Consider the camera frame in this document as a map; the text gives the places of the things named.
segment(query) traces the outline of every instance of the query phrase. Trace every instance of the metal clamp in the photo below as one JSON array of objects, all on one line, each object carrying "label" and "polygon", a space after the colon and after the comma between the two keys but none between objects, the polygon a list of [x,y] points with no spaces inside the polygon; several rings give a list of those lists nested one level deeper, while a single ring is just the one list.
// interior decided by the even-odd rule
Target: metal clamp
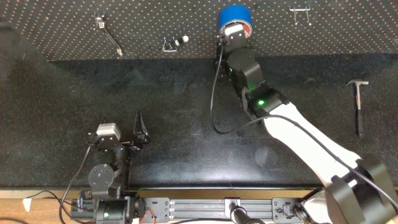
[{"label": "metal clamp", "polygon": [[164,43],[163,43],[163,47],[162,47],[162,51],[163,52],[177,52],[177,48],[175,47],[175,48],[173,48],[173,49],[170,49],[170,50],[166,50],[165,49],[165,46],[166,46],[166,37],[164,37]]},{"label": "metal clamp", "polygon": [[303,9],[296,9],[296,7],[293,7],[293,9],[289,6],[289,10],[291,12],[294,13],[294,23],[297,25],[297,19],[296,19],[296,11],[305,11],[305,13],[307,14],[307,21],[309,25],[312,25],[312,23],[310,22],[310,16],[308,15],[308,11],[311,10],[310,6],[305,6],[305,8]]},{"label": "metal clamp", "polygon": [[101,13],[97,13],[97,12],[94,13],[95,22],[96,22],[95,27],[98,26],[98,28],[101,29],[105,33],[105,35],[112,42],[112,44],[116,46],[116,51],[119,54],[119,56],[122,57],[123,56],[122,48],[120,48],[119,44],[116,43],[116,41],[112,38],[111,34],[109,34],[109,32],[105,28],[104,16],[105,16],[105,14],[101,14]]}]

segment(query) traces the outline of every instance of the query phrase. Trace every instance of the wooden floor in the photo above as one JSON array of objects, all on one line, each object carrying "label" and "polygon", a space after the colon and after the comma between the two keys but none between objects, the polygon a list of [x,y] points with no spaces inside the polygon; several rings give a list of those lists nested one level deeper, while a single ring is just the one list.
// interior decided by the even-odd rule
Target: wooden floor
[{"label": "wooden floor", "polygon": [[[58,209],[59,203],[54,199],[32,199],[30,203],[30,211],[27,212],[25,210],[23,199],[24,197],[28,197],[30,195],[36,194],[39,191],[0,191],[0,219],[2,218],[13,218],[16,220],[23,221],[25,223],[34,224],[34,223],[60,223],[58,217]],[[62,191],[54,191],[58,197],[62,197]],[[177,191],[146,191],[142,192],[141,195],[143,197],[166,197],[166,195],[170,195],[172,198],[203,198],[205,193],[204,191],[182,191],[183,194],[178,194]],[[224,198],[224,197],[233,197],[233,192],[229,192],[224,190],[223,194],[220,194],[220,191],[206,191],[206,198]],[[67,198],[76,198],[77,191],[71,191],[68,194]],[[272,198],[272,197],[302,197],[307,194],[307,191],[240,191],[237,190],[235,192],[237,197],[241,198]],[[36,198],[49,197],[49,194],[42,194]],[[69,212],[70,206],[64,204],[65,209]],[[63,219],[66,223],[76,223],[71,221],[65,212],[62,212]],[[15,223],[15,222],[5,222],[0,221],[0,224],[5,223]],[[395,223],[398,224],[398,217],[395,218]]]}]

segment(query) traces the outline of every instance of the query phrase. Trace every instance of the hammer handle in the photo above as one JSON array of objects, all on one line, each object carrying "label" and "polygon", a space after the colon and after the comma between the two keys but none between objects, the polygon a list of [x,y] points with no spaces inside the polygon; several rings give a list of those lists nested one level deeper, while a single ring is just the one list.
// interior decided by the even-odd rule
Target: hammer handle
[{"label": "hammer handle", "polygon": [[356,132],[359,137],[363,136],[362,114],[361,110],[356,110]]}]

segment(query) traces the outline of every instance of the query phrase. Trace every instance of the robotic arm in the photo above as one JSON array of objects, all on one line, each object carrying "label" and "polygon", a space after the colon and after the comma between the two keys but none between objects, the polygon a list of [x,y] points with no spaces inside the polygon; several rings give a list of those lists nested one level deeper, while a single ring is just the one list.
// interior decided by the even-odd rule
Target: robotic arm
[{"label": "robotic arm", "polygon": [[245,113],[251,118],[279,115],[295,122],[275,117],[264,119],[271,136],[290,147],[325,186],[325,189],[297,203],[297,215],[317,223],[385,223],[397,215],[397,208],[385,195],[350,172],[319,142],[398,201],[386,168],[379,162],[362,160],[357,154],[333,142],[310,124],[286,97],[268,87],[259,64],[254,60],[254,52],[247,45],[242,24],[226,26],[219,38],[220,64],[216,65],[231,80]]}]

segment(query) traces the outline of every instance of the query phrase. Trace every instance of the hammer head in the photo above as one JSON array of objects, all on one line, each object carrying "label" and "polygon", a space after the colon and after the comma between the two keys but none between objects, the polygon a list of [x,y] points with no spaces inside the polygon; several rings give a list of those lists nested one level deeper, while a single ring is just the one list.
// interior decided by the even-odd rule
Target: hammer head
[{"label": "hammer head", "polygon": [[351,83],[354,83],[356,86],[360,86],[360,85],[368,85],[369,81],[362,81],[360,79],[354,79],[354,80],[349,81],[346,85],[351,84]]}]

